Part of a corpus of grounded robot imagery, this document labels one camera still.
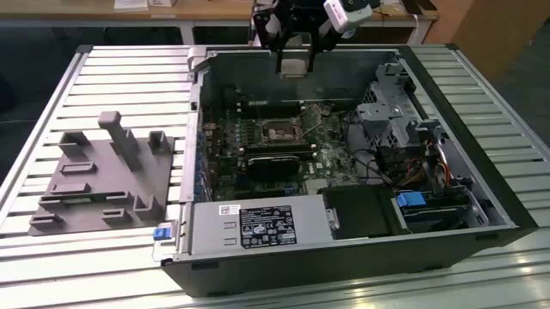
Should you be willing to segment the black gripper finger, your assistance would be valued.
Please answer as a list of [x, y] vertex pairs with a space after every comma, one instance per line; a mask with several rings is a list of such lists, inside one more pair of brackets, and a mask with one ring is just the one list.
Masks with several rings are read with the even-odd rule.
[[328, 19], [319, 26], [312, 27], [307, 60], [308, 73], [313, 70], [316, 55], [324, 51], [332, 51], [340, 38], [342, 34], [335, 30]]
[[280, 73], [288, 42], [288, 6], [253, 6], [252, 23], [260, 47], [276, 54], [276, 73]]

